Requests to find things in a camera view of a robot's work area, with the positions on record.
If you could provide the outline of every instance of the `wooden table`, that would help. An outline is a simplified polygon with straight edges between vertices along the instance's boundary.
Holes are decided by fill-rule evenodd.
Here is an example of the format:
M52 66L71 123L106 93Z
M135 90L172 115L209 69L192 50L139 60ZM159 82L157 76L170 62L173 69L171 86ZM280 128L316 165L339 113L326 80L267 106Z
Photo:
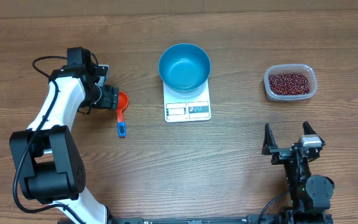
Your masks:
M180 42L199 45L211 58L211 121L164 121L158 59ZM130 99L125 139L112 111L78 114L72 130L88 188L116 217L259 213L287 187L283 166L260 154L264 124L285 147L308 120L327 143L310 167L336 183L329 212L336 223L358 222L358 11L303 11L0 20L0 223L64 218L58 210L31 215L15 207L8 143L33 121L48 91L33 59L65 56L77 46L110 65L109 84ZM312 99L267 99L264 73L283 63L314 68L319 87ZM39 67L51 72L63 64ZM286 198L269 211L288 204Z

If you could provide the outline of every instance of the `robotic arm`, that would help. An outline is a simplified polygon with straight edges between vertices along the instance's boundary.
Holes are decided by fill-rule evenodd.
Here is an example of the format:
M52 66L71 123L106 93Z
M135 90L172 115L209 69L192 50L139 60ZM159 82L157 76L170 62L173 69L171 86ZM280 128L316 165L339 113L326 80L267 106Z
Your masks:
M47 209L57 207L71 219L69 223L75 224L333 223L331 216L325 215L324 211L330 208L334 182L327 177L311 175L308 166L309 162L319 157L325 142L307 122L303 123L305 135L289 148L278 148L269 124L265 125L262 154L272 156L272 165L284 165L293 205L278 214L264 214L275 201L273 199L261 214L246 217L161 220L114 218L108 207L98 203L85 187L84 163L70 132L78 108L89 107L87 114L91 108L117 108L118 88L104 84L109 78L109 66L98 65L97 61L93 63L91 56L89 50L81 47L67 49L67 65L54 70L49 77L49 93L39 115L25 131L12 133L9 144L17 170L17 181L26 199L49 204ZM53 161L35 161L36 157L50 153L53 154ZM27 213L46 210L18 207Z

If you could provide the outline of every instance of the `blue bowl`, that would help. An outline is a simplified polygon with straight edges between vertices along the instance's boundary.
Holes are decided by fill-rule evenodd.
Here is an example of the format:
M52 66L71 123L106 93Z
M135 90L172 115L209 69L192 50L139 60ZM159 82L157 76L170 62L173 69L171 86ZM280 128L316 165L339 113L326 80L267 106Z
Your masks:
M176 44L162 54L158 71L172 90L190 93L207 81L211 61L203 49L193 44Z

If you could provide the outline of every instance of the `red beans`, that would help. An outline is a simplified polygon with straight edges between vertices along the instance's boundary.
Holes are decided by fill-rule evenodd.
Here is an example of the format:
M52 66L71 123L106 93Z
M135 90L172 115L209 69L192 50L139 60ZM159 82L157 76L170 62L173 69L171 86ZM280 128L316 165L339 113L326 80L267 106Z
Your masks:
M270 89L277 95L303 95L310 93L308 79L302 73L284 73L268 77Z

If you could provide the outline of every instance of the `blue handle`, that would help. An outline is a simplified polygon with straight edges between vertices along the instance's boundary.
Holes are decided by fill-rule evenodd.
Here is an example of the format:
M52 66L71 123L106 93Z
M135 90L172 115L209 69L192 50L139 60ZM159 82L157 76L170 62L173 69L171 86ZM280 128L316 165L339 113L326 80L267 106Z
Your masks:
M125 128L125 121L118 122L117 123L117 129L118 129L118 136L120 138L124 138L125 135L127 134L127 129Z

